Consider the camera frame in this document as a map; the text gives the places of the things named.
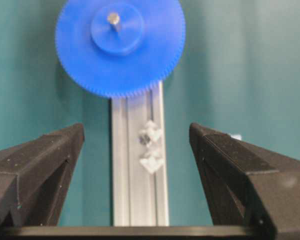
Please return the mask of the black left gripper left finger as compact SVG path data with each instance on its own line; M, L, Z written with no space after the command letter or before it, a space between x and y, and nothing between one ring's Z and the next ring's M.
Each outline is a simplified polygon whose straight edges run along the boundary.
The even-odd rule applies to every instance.
M85 141L71 126L0 150L0 226L55 226Z

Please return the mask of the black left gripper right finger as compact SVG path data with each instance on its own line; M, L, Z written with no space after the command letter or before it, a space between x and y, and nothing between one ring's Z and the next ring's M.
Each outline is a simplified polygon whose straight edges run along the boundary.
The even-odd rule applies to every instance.
M300 160L192 123L189 143L215 226L300 239Z

